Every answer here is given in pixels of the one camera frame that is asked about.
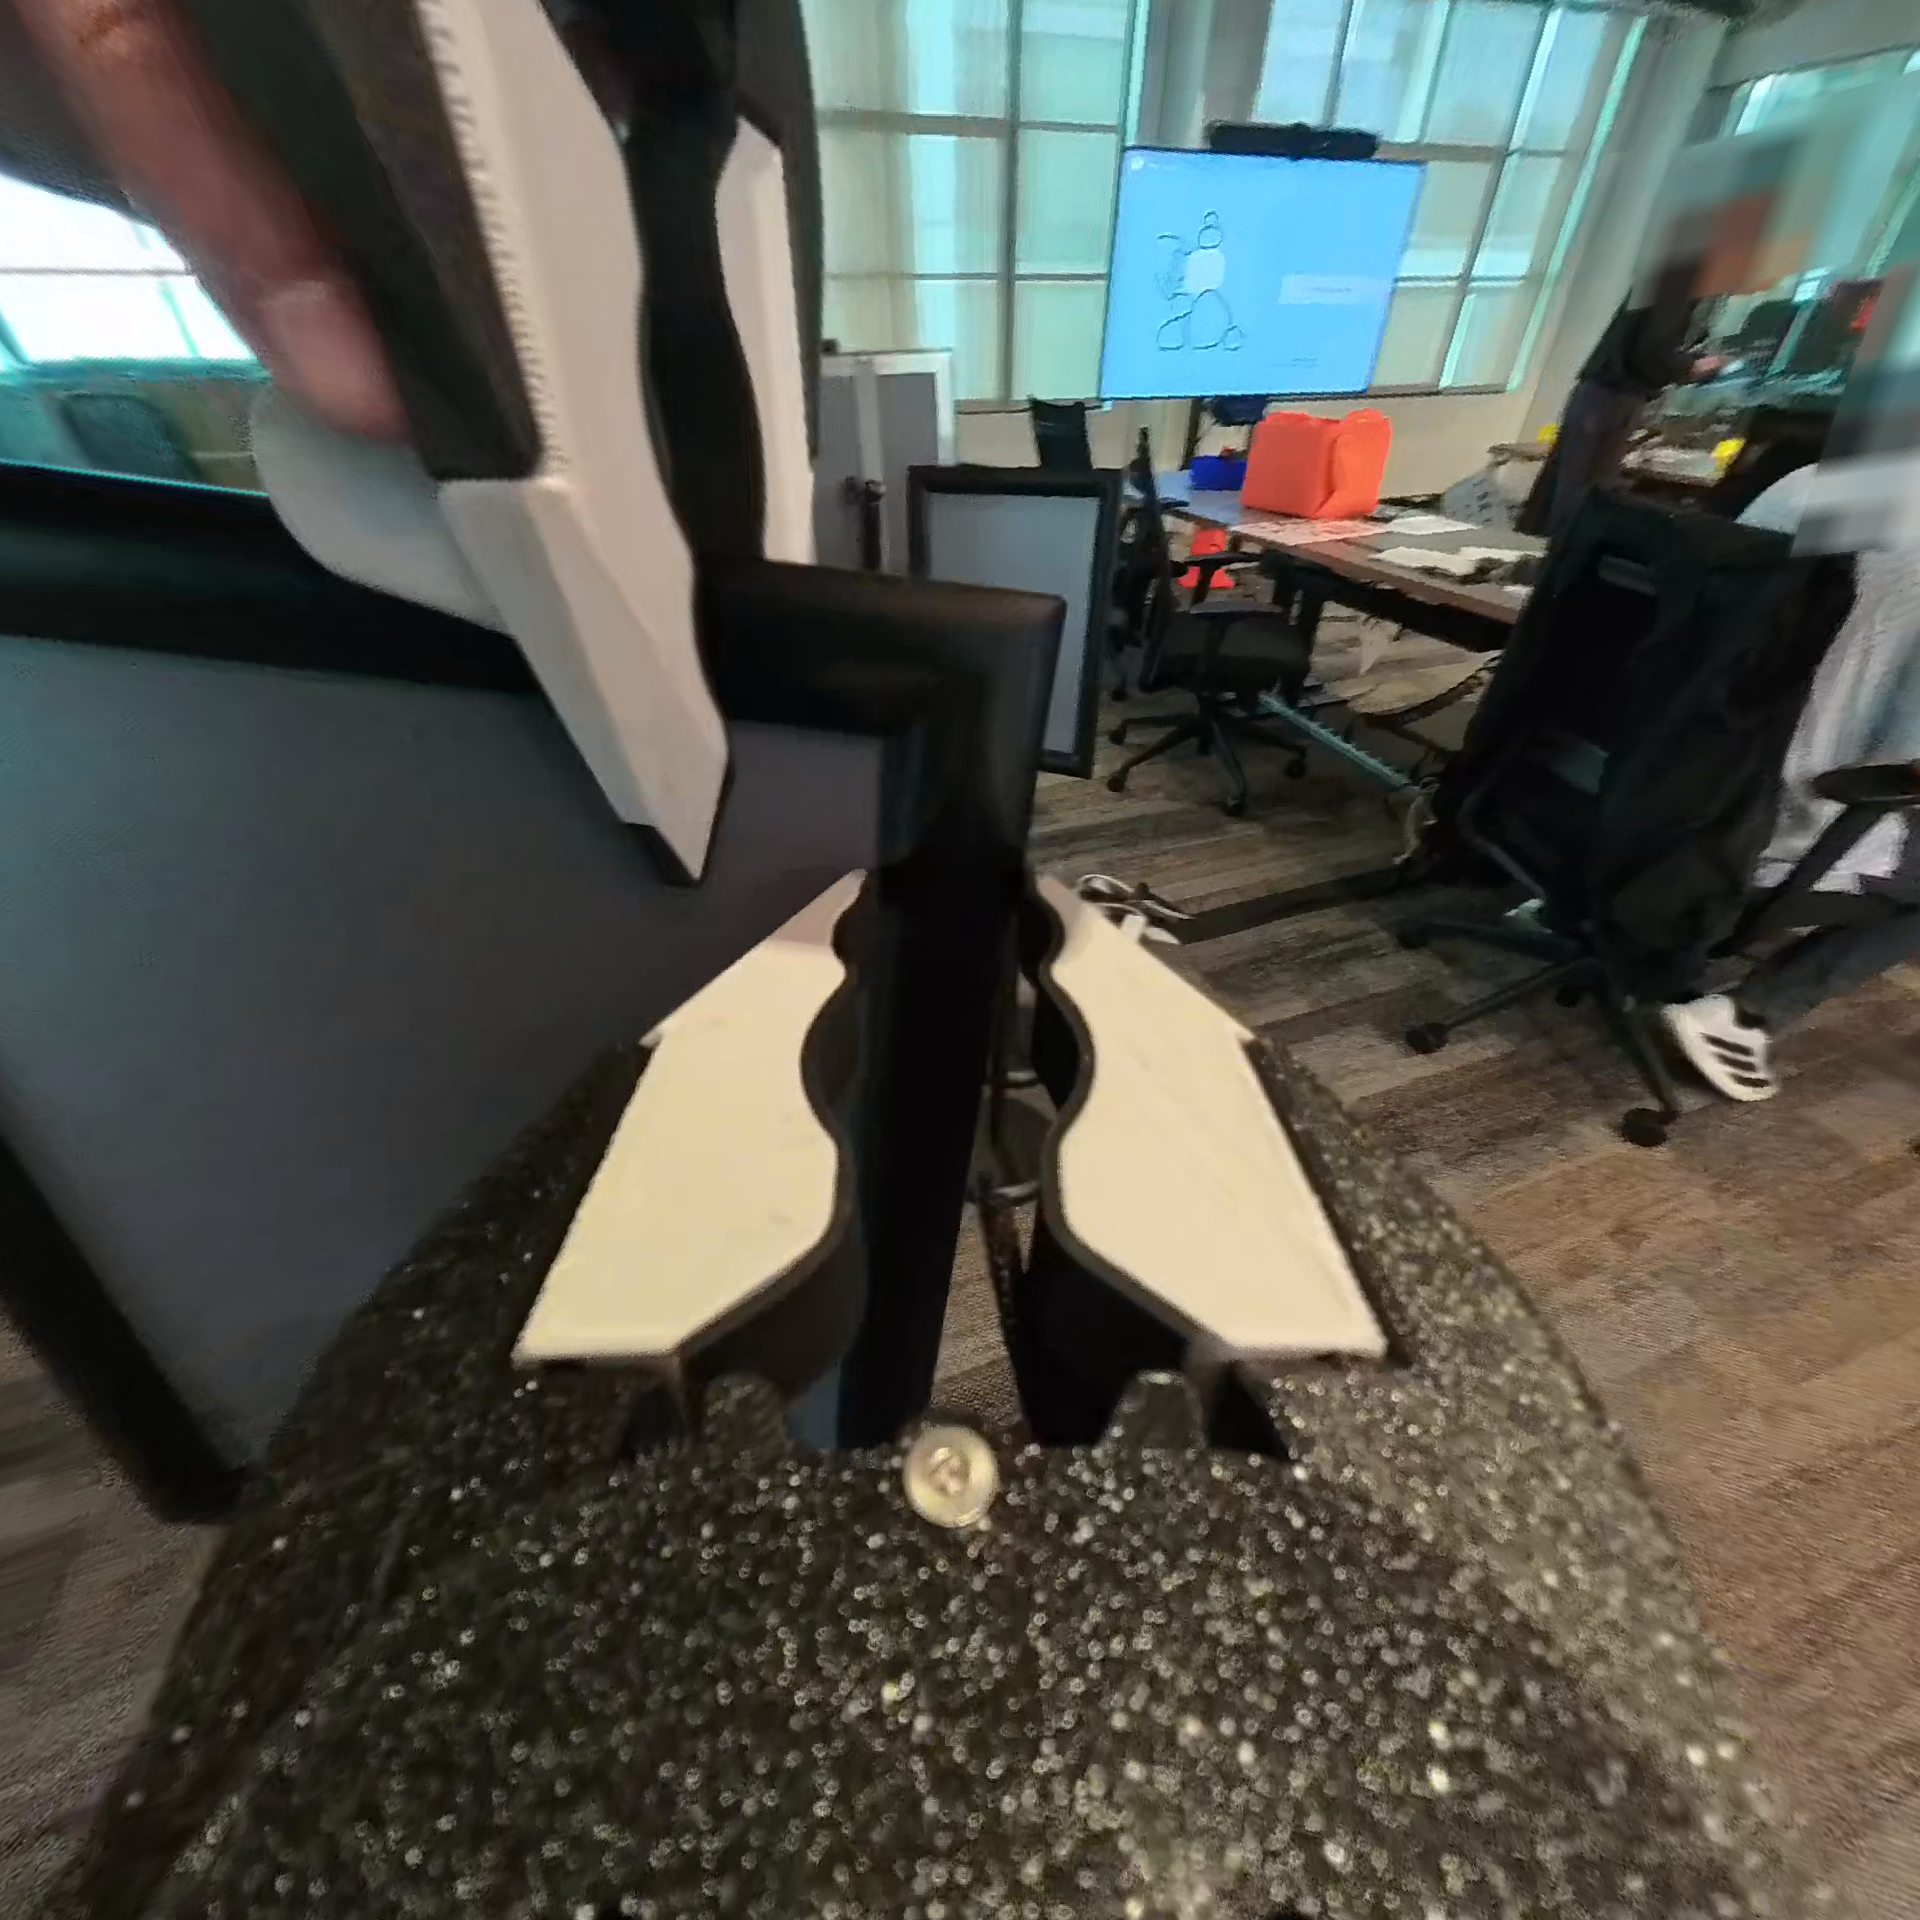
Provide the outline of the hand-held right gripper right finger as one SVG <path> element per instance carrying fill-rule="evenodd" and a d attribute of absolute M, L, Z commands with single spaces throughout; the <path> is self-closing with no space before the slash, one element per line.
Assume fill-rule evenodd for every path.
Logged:
<path fill-rule="evenodd" d="M 1067 883 L 1020 925 L 1047 1099 L 1020 1267 L 1020 1399 L 1091 1446 L 1145 1381 L 1194 1438 L 1280 1446 L 1266 1381 L 1386 1367 L 1386 1326 L 1257 1037 Z"/>

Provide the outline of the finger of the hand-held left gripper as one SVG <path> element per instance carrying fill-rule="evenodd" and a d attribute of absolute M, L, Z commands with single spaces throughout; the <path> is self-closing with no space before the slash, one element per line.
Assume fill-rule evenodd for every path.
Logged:
<path fill-rule="evenodd" d="M 734 345 L 712 390 L 704 561 L 810 564 L 825 217 L 804 9 L 704 5 L 704 38 L 724 134 L 714 219 Z"/>
<path fill-rule="evenodd" d="M 426 51 L 538 441 L 521 477 L 444 479 L 440 510 L 615 819 L 692 885 L 730 727 L 646 390 L 658 270 L 628 161 L 539 5 L 427 5 Z"/>

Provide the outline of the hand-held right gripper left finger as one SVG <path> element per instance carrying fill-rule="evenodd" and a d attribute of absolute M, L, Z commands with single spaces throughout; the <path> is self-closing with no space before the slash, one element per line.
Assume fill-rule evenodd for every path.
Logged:
<path fill-rule="evenodd" d="M 872 887 L 832 879 L 642 1039 L 519 1371 L 622 1371 L 689 1408 L 727 1375 L 798 1406 L 834 1374 L 866 1296 L 850 1111 Z"/>

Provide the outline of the black framed sign stand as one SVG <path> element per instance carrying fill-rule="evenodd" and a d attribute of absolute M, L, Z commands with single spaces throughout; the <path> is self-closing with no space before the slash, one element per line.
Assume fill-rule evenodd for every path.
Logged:
<path fill-rule="evenodd" d="M 263 496 L 4 464 L 4 1310 L 160 1519 L 233 1511 L 346 1316 L 609 1049 L 864 868 L 864 1304 L 822 1445 L 929 1404 L 1064 627 L 730 561 L 703 879 L 510 639 Z"/>

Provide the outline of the long wooden desk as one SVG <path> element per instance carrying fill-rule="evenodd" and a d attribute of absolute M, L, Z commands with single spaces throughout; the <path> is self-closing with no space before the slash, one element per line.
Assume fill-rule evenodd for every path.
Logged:
<path fill-rule="evenodd" d="M 1625 499 L 1674 511 L 1644 499 Z M 1248 584 L 1252 579 L 1266 579 L 1275 588 L 1275 597 L 1265 606 L 1283 607 L 1296 616 L 1312 643 L 1318 616 L 1323 609 L 1350 607 L 1426 638 L 1492 653 L 1496 673 L 1510 636 L 1543 571 L 1548 545 L 1551 542 L 1542 549 L 1492 545 L 1480 542 L 1475 528 L 1455 545 L 1411 542 L 1408 519 L 1398 519 L 1379 526 L 1369 539 L 1260 542 L 1252 549 L 1265 555 L 1265 561 L 1257 573 L 1248 573 L 1240 582 Z M 1266 699 L 1265 711 L 1275 719 L 1279 708 L 1296 699 L 1299 694 L 1289 701 Z"/>

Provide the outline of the person's left hand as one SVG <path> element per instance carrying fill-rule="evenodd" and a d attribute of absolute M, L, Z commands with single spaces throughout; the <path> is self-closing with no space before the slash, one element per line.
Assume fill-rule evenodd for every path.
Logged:
<path fill-rule="evenodd" d="M 403 444 L 391 359 L 346 265 L 171 1 L 16 5 L 113 179 L 272 380 L 322 424 Z"/>

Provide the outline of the large grid window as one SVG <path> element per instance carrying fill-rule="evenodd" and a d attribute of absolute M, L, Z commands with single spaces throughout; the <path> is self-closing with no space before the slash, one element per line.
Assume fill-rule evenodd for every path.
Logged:
<path fill-rule="evenodd" d="M 1524 373 L 1649 23 L 1602 5 L 808 1 L 825 336 L 950 349 L 966 406 L 1091 399 L 1126 145 L 1217 124 L 1426 168 L 1377 393 Z"/>

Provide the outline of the orange tote bag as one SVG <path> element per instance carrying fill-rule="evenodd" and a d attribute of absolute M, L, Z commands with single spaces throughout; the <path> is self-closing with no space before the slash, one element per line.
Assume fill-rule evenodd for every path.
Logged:
<path fill-rule="evenodd" d="M 1246 452 L 1242 507 L 1283 519 L 1364 519 L 1379 507 L 1392 437 L 1388 414 L 1374 406 L 1266 414 Z"/>

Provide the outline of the office chair with black jacket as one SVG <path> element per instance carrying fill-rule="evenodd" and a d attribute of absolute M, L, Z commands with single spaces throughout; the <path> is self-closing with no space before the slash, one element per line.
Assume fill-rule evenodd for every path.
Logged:
<path fill-rule="evenodd" d="M 1408 1023 L 1403 1041 L 1436 1053 L 1523 1000 L 1591 1000 L 1644 1088 L 1622 1139 L 1664 1144 L 1683 1111 L 1657 1003 L 1769 911 L 1761 864 L 1786 757 L 1855 603 L 1851 555 L 1588 496 L 1551 542 L 1433 790 L 1425 849 L 1436 877 L 1496 872 L 1536 911 L 1422 911 L 1398 928 L 1402 948 L 1460 942 L 1534 969 Z"/>

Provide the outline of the wall display screen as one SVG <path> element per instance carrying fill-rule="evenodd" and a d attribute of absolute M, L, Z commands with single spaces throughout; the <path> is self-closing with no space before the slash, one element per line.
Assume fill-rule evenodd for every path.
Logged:
<path fill-rule="evenodd" d="M 1422 159 L 1128 149 L 1096 398 L 1371 389 Z"/>

